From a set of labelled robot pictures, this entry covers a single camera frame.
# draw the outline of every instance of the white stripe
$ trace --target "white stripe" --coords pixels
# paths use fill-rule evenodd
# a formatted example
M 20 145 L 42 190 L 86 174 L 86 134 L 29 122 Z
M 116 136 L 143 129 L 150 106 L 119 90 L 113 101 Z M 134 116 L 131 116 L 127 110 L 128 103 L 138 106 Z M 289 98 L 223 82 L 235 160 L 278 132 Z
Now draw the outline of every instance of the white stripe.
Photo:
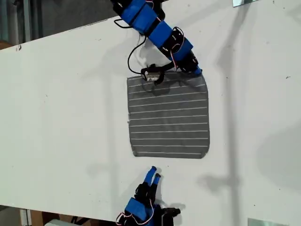
M 195 79 L 195 78 L 188 79 L 188 80 L 183 80 L 183 79 L 181 79 L 181 78 L 178 78 L 178 79 L 164 80 L 162 83 L 168 82 L 168 81 L 179 81 L 179 82 L 182 82 L 182 81 L 190 81 L 190 80 L 193 80 L 193 79 Z M 129 86 L 129 88 L 131 88 L 131 87 L 136 87 L 136 86 L 143 86 L 143 85 L 153 85 L 153 84 L 154 84 L 154 83 L 152 83 L 152 82 L 148 82 L 148 83 L 146 82 L 146 83 L 144 83 L 144 84 Z
M 181 152 L 137 152 L 141 154 L 201 154 L 201 153 L 181 153 Z
M 208 147 L 207 145 L 132 145 L 133 147 Z
M 133 93 L 146 93 L 146 92 L 152 92 L 152 91 L 157 91 L 157 90 L 164 90 L 164 89 L 176 89 L 176 88 L 184 88 L 184 87 L 200 87 L 204 86 L 205 84 L 197 85 L 197 86 L 176 86 L 176 87 L 169 87 L 169 88 L 162 88 L 162 89 L 154 89 L 154 90 L 144 90 L 144 91 L 138 91 L 138 92 L 131 92 L 129 94 Z
M 208 140 L 208 138 L 132 138 L 131 140 Z
M 177 124 L 158 124 L 158 125 L 138 125 L 138 126 L 130 126 L 130 127 L 143 127 L 143 126 L 179 126 L 179 125 L 200 125 L 200 124 L 208 124 L 208 122 L 198 122 L 198 123 L 177 123 Z
M 130 79 L 128 79 L 128 81 L 131 81 L 131 80 L 137 80 L 137 79 L 142 79 L 142 77 L 139 77 L 139 78 L 130 78 Z
M 130 121 L 148 120 L 148 119 L 190 118 L 190 117 L 205 117 L 205 116 L 207 116 L 207 114 L 204 114 L 204 115 L 191 115 L 191 116 L 170 116 L 170 117 L 157 117 L 157 118 L 130 119 Z
M 129 101 L 131 101 L 131 100 L 144 100 L 144 99 L 151 99 L 151 98 L 158 98 L 158 97 L 181 96 L 181 95 L 198 94 L 198 93 L 206 93 L 206 92 L 181 93 L 181 94 L 172 94 L 172 95 L 162 95 L 162 96 L 157 96 L 157 97 L 143 97 L 143 98 L 130 99 Z
M 207 107 L 179 108 L 179 109 L 157 110 L 157 111 L 147 111 L 147 112 L 131 112 L 131 114 L 149 113 L 149 112 L 169 112 L 169 111 L 179 111 L 179 110 L 194 110 L 194 109 L 205 109 L 205 108 L 207 108 Z
M 200 99 L 200 100 L 186 100 L 186 101 L 165 102 L 165 103 L 149 104 L 149 105 L 134 105 L 134 106 L 129 106 L 129 107 L 142 107 L 142 106 L 165 105 L 165 104 L 179 104 L 179 103 L 186 103 L 186 102 L 206 101 L 206 100 L 207 100 L 207 99 Z
M 195 130 L 195 131 L 156 131 L 156 132 L 131 132 L 131 133 L 192 133 L 192 132 L 208 132 L 208 130 Z

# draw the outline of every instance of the black cable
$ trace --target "black cable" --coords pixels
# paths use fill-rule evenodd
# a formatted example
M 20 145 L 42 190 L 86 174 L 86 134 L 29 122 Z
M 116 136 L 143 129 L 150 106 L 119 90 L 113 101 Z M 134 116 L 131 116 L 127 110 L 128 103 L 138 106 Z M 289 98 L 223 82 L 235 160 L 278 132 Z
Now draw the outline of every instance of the black cable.
M 135 74 L 141 74 L 141 73 L 135 72 L 135 71 L 133 71 L 133 70 L 131 69 L 131 67 L 130 67 L 130 58 L 131 58 L 131 55 L 134 53 L 134 51 L 135 51 L 136 49 L 138 49 L 141 45 L 143 45 L 143 44 L 145 43 L 145 41 L 146 41 L 146 36 L 144 36 L 144 41 L 141 42 L 138 46 L 136 46 L 136 47 L 132 50 L 132 52 L 130 53 L 130 55 L 128 56 L 128 59 L 127 59 L 127 66 L 128 66 L 129 70 L 130 70 L 132 73 L 135 73 Z
M 76 222 L 75 224 L 76 225 L 83 225 L 84 223 L 86 223 L 89 220 L 90 220 L 90 218 L 82 218 L 78 222 Z
M 118 26 L 118 27 L 121 27 L 123 29 L 128 29 L 128 28 L 133 28 L 132 26 L 128 26 L 128 27 L 124 27 L 124 26 L 121 26 L 120 24 L 117 23 L 117 21 L 121 21 L 123 19 L 116 19 L 114 20 L 114 23 Z
M 75 223 L 77 221 L 77 217 L 72 217 L 71 223 Z

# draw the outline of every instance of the white tabletop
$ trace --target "white tabletop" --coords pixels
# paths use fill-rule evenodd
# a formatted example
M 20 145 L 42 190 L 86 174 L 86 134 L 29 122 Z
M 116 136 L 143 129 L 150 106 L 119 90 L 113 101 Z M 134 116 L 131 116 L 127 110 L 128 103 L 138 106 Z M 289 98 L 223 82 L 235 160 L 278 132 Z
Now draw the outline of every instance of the white tabletop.
M 0 52 L 0 204 L 115 220 L 155 165 L 159 199 L 182 209 L 176 225 L 299 226 L 300 2 L 171 0 L 164 10 L 204 70 L 207 156 L 133 156 L 127 56 L 139 35 L 109 19 Z M 131 65 L 166 62 L 148 42 Z

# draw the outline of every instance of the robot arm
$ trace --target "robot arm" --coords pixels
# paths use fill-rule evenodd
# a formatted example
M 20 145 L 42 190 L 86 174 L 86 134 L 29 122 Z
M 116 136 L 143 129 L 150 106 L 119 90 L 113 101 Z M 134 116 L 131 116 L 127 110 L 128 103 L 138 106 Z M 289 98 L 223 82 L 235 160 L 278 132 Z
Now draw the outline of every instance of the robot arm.
M 193 45 L 185 38 L 183 31 L 173 29 L 164 21 L 165 13 L 161 8 L 162 0 L 111 0 L 114 11 L 129 27 L 134 28 L 149 40 L 172 62 L 141 70 L 146 81 L 159 84 L 167 70 L 180 68 L 185 73 L 202 74 L 198 61 L 192 52 Z

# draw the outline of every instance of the striped cloth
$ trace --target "striped cloth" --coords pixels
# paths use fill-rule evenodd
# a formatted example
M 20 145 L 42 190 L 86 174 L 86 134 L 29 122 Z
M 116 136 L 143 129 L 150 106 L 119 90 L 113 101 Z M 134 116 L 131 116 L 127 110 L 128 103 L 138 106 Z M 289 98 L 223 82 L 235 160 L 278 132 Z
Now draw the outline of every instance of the striped cloth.
M 203 158 L 210 144 L 204 77 L 166 75 L 155 86 L 128 78 L 129 134 L 134 156 Z

